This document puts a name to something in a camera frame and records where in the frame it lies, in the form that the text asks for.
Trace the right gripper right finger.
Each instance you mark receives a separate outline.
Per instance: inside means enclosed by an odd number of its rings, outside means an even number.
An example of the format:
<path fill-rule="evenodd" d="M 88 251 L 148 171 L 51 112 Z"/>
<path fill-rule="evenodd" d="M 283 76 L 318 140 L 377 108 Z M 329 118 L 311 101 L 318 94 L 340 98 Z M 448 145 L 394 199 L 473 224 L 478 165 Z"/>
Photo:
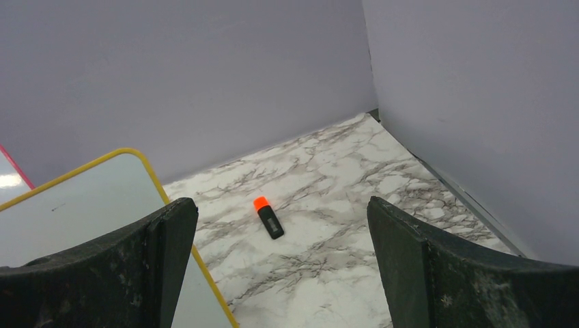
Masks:
<path fill-rule="evenodd" d="M 394 327 L 577 327 L 578 268 L 505 254 L 379 197 L 369 231 Z"/>

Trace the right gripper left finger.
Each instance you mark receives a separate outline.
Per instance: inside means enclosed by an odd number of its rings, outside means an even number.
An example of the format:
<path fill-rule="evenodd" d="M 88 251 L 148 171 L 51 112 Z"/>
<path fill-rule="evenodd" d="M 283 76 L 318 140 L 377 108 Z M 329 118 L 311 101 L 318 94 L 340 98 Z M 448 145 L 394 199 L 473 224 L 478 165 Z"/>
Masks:
<path fill-rule="evenodd" d="M 75 247 L 1 268 L 2 327 L 170 327 L 198 220 L 181 197 Z"/>

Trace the yellow framed whiteboard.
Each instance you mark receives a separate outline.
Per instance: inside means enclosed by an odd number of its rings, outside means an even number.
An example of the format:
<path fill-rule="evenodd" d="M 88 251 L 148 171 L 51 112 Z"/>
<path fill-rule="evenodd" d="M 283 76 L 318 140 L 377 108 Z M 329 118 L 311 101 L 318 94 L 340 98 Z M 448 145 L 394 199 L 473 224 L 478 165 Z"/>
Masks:
<path fill-rule="evenodd" d="M 83 244 L 172 202 L 140 152 L 116 150 L 1 206 L 1 268 Z M 170 327 L 236 325 L 193 245 Z"/>

